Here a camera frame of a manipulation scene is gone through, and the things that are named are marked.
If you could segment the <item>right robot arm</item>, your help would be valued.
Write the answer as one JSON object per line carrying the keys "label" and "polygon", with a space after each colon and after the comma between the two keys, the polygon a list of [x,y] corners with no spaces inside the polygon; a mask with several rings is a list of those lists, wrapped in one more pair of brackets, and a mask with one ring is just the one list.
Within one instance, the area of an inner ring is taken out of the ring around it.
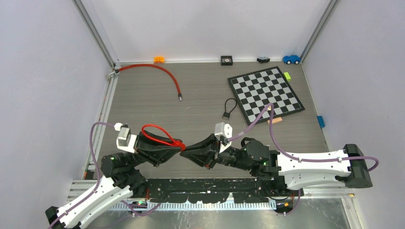
{"label": "right robot arm", "polygon": [[273,191],[279,196],[331,183],[343,183],[348,188],[373,186],[367,157],[356,144],[326,153],[282,153],[254,138],[244,137],[240,148],[225,146],[223,141],[223,137],[210,135],[186,147],[180,155],[206,169],[221,164],[248,171],[261,180],[271,180]]}

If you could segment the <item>black cable padlock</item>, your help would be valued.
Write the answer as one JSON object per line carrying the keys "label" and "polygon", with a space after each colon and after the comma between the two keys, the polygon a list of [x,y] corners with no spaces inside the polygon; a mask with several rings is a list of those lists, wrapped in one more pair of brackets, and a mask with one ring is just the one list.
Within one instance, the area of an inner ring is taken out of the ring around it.
{"label": "black cable padlock", "polygon": [[[233,106],[232,109],[230,109],[230,111],[227,110],[227,103],[228,103],[229,101],[233,101],[233,102],[234,102],[234,106]],[[237,100],[236,100],[236,99],[234,99],[234,98],[228,98],[228,99],[226,99],[226,101],[224,102],[224,113],[223,113],[222,119],[224,119],[224,120],[229,120],[232,111],[237,107],[237,105],[238,105],[238,104],[237,104]]]}

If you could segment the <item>red cable padlock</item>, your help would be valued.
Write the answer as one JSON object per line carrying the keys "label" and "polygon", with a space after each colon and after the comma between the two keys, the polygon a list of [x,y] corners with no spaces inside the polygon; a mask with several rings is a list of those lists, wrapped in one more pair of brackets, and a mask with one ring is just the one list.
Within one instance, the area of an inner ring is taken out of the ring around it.
{"label": "red cable padlock", "polygon": [[[153,128],[161,130],[168,137],[169,141],[166,142],[163,140],[159,140],[158,138],[152,137],[150,134],[147,134],[147,131],[145,130],[146,127],[153,127]],[[175,140],[164,128],[162,128],[158,125],[154,125],[154,124],[143,125],[141,128],[141,132],[146,138],[148,138],[154,142],[157,142],[157,143],[160,143],[163,145],[167,145],[167,146],[171,146],[171,147],[179,147],[180,151],[184,151],[186,148],[185,144],[181,140]]]}

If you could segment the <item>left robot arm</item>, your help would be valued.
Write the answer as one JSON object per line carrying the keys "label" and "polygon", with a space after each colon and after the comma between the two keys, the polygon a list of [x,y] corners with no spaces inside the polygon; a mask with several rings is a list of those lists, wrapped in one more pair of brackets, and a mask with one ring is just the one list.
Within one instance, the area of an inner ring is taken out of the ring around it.
{"label": "left robot arm", "polygon": [[118,131],[116,144],[121,152],[102,158],[103,176],[68,204],[46,210],[51,229],[85,229],[116,203],[131,196],[142,197],[148,183],[135,167],[144,162],[157,167],[185,149],[181,140],[170,135],[162,137],[144,129],[133,135],[127,126]]}

